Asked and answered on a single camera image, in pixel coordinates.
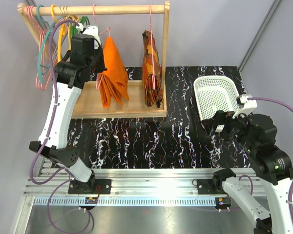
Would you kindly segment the orange trousers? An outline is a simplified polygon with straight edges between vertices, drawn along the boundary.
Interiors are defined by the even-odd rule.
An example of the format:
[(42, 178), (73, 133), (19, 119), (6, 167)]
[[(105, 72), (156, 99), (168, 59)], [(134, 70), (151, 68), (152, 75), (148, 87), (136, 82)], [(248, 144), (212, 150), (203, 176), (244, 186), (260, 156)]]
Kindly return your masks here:
[(106, 38), (103, 54), (107, 70), (97, 74), (96, 85), (100, 91), (102, 106), (109, 108), (112, 100), (123, 105), (123, 99), (129, 100), (128, 75), (112, 37)]

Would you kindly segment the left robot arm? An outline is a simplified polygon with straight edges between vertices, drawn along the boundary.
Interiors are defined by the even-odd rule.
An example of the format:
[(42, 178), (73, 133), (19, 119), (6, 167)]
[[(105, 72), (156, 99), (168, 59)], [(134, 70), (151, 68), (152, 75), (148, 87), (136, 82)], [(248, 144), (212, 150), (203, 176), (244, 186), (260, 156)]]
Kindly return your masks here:
[(95, 173), (80, 158), (80, 150), (69, 146), (67, 134), (75, 104), (90, 80), (92, 72), (106, 70), (102, 46), (91, 35), (72, 37), (71, 50), (54, 68), (56, 87), (53, 88), (51, 105), (44, 129), (29, 149), (67, 169), (74, 180), (74, 189), (86, 194), (96, 189)]

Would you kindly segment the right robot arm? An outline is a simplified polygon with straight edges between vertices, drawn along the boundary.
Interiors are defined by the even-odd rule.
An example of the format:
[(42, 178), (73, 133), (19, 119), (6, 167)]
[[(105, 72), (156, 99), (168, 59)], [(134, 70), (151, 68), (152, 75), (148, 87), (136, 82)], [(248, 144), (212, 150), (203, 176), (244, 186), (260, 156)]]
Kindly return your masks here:
[(229, 195), (250, 220), (255, 234), (293, 234), (293, 165), (290, 157), (275, 145), (277, 127), (266, 115), (247, 116), (217, 111), (203, 123), (210, 134), (231, 137), (248, 156), (251, 168), (264, 188), (269, 209), (245, 190), (231, 169), (216, 171), (212, 188)]

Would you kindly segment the green plastic hanger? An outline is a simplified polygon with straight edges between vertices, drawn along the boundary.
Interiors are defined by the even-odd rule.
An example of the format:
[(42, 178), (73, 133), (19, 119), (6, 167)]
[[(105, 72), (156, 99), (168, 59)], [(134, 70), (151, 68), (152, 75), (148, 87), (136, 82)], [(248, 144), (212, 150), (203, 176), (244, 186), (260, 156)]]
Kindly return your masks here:
[(90, 24), (90, 20), (87, 16), (82, 16), (82, 17), (77, 17), (77, 16), (74, 16), (73, 19), (81, 24), (83, 26), (82, 29), (78, 29), (77, 26), (75, 24), (71, 25), (70, 26), (70, 33), (71, 33), (71, 36), (74, 36), (76, 34), (79, 34), (81, 31), (84, 31), (84, 29), (86, 28), (86, 26), (88, 26)]

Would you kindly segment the yellow plastic hanger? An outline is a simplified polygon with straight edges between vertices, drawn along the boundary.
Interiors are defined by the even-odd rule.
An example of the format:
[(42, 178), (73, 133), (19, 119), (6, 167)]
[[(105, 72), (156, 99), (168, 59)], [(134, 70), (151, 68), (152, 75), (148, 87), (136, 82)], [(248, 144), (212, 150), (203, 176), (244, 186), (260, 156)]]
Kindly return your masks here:
[[(68, 13), (67, 13), (68, 6), (59, 7), (62, 17), (59, 18), (59, 19), (56, 19), (55, 14), (54, 14), (54, 7), (55, 7), (54, 4), (52, 4), (50, 6), (50, 8), (51, 8), (51, 16), (52, 16), (52, 19), (55, 22), (55, 25), (57, 25), (59, 22), (61, 22), (63, 20), (74, 20), (76, 22), (79, 22), (79, 18), (76, 15), (68, 15)], [(61, 59), (62, 59), (62, 57), (61, 57), (61, 46), (62, 46), (62, 43), (64, 42), (66, 36), (69, 37), (68, 40), (69, 40), (69, 49), (70, 49), (71, 48), (71, 42), (70, 42), (70, 40), (71, 40), (70, 39), (71, 38), (71, 28), (70, 28), (70, 26), (67, 26), (66, 24), (62, 24), (60, 26), (59, 36), (58, 36), (57, 62), (60, 62)]]

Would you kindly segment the pink empty hanger left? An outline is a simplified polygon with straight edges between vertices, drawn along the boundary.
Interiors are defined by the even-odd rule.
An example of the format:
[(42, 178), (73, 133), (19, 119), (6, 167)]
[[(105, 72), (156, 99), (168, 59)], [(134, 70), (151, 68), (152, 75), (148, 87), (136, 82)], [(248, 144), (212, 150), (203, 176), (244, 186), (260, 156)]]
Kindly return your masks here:
[(44, 61), (45, 61), (45, 45), (46, 45), (46, 40), (48, 39), (50, 33), (51, 33), (51, 29), (55, 26), (55, 22), (49, 26), (49, 24), (47, 24), (47, 29), (43, 30), (38, 22), (34, 19), (33, 13), (32, 13), (32, 9), (34, 8), (34, 6), (27, 6), (26, 7), (26, 12), (27, 15), (29, 16), (29, 18), (32, 20), (34, 26), (36, 27), (36, 29), (38, 30), (39, 33), (39, 53), (38, 53), (38, 58), (37, 58), (37, 63), (38, 63), (38, 68), (37, 68), (37, 76), (36, 76), (36, 82), (35, 82), (35, 86), (36, 88), (38, 88), (39, 90), (46, 90), (48, 83), (50, 81), (51, 78), (51, 72), (49, 70), (50, 65), (45, 66), (44, 65)]

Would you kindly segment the teal plastic hanger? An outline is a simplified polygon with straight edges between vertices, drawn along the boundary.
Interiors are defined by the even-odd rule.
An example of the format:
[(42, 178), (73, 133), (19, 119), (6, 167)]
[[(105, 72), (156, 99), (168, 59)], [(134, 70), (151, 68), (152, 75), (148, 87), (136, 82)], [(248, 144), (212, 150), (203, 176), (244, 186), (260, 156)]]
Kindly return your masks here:
[(39, 53), (38, 53), (38, 60), (37, 60), (37, 76), (36, 76), (36, 86), (40, 90), (45, 90), (47, 88), (47, 85), (50, 80), (50, 65), (45, 65), (45, 50), (46, 50), (46, 42), (48, 41), (48, 37), (51, 33), (51, 29), (61, 21), (61, 18), (56, 18), (54, 14), (54, 7), (55, 4), (50, 5), (51, 9), (51, 16), (53, 18), (53, 24), (50, 26), (49, 23), (42, 19), (40, 15), (40, 8), (43, 7), (43, 5), (38, 5), (36, 12), (37, 12), (37, 18), (39, 22), (43, 22), (46, 24), (46, 28), (39, 28)]

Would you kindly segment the camouflage patterned trousers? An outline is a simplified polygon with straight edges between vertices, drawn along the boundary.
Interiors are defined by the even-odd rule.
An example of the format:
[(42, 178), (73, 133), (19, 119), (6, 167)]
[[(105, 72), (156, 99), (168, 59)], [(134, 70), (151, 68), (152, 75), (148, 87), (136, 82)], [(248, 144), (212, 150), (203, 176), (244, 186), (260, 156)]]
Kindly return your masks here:
[(159, 63), (158, 51), (155, 44), (155, 38), (153, 37), (153, 51), (154, 51), (154, 71), (156, 79), (156, 88), (152, 89), (152, 61), (151, 61), (151, 43), (150, 43), (150, 31), (145, 30), (142, 33), (143, 45), (144, 45), (144, 56), (142, 62), (141, 78), (144, 86), (145, 94), (145, 105), (152, 107), (156, 105), (160, 108), (163, 100), (163, 89), (162, 89), (162, 70)]

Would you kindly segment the wooden clothes rack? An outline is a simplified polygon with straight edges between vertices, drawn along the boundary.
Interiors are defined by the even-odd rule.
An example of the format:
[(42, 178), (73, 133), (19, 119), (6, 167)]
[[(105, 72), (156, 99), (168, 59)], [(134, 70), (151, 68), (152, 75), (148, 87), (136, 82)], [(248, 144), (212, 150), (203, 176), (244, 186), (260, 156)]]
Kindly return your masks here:
[[(33, 6), (31, 14), (41, 16), (62, 15), (129, 15), (129, 14), (163, 14), (163, 46), (162, 46), (162, 89), (166, 88), (165, 75), (167, 64), (167, 40), (169, 28), (170, 3), (165, 1), (162, 5), (116, 5), (116, 6), (59, 6), (41, 7)], [(136, 118), (136, 117), (166, 117), (167, 99), (163, 97), (161, 106), (147, 107), (144, 103), (144, 89), (141, 80), (128, 82), (129, 101), (123, 105), (115, 101), (110, 108), (104, 108), (101, 104), (99, 91), (95, 88), (95, 82), (87, 82), (81, 92), (73, 111), (73, 118)]]

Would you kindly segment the white perforated plastic basket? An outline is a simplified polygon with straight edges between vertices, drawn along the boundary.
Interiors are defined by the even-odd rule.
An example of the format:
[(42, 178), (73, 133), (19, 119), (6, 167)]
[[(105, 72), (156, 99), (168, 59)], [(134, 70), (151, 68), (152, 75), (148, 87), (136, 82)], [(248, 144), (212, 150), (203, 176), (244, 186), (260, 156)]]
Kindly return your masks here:
[(237, 112), (239, 96), (234, 82), (226, 76), (202, 76), (194, 83), (200, 120), (212, 118), (217, 111)]

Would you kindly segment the aluminium mounting rail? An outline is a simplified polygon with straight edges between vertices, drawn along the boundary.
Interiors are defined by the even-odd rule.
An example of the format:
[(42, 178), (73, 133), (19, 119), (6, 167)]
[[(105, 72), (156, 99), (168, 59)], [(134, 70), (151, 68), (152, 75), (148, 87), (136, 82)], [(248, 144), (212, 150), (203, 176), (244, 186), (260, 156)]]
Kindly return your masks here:
[(166, 117), (74, 118), (68, 142), (98, 179), (101, 205), (173, 205), (198, 201), (192, 179), (231, 168), (251, 174), (246, 152), (232, 140), (208, 136), (193, 96), (168, 96)]

